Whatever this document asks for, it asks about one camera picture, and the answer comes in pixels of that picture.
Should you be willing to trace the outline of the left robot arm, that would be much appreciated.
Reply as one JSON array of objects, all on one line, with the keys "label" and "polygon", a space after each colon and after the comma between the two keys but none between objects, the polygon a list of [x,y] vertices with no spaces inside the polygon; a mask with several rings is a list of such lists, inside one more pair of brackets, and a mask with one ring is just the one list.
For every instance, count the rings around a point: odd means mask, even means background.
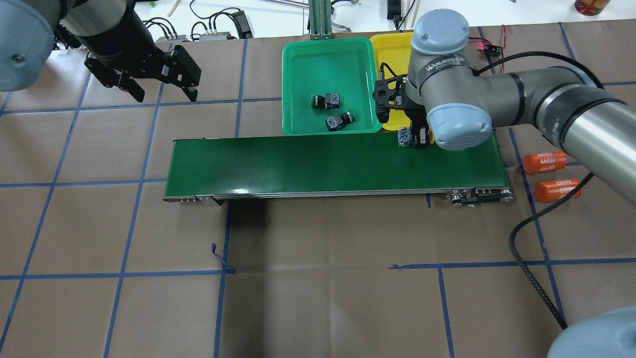
[{"label": "left robot arm", "polygon": [[105,88],[142,102],[137,79],[155,79],[197,100],[198,64],[181,45],[157,47],[129,0],[3,0],[0,27],[1,91],[32,86],[55,41],[71,38],[88,50],[84,66]]}]

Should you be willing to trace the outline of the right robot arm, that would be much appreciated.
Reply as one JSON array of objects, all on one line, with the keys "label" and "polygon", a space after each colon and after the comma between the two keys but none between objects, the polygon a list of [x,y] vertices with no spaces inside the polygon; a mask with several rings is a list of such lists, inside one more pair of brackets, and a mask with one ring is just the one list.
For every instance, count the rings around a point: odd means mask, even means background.
[{"label": "right robot arm", "polygon": [[504,58],[550,57],[563,66],[486,76],[465,55],[467,20],[436,9],[417,21],[407,72],[374,84],[376,115],[404,111],[413,141],[448,151],[482,144],[496,127],[531,124],[550,144],[578,160],[627,201],[636,194],[635,111],[601,87],[575,60],[548,52]]}]

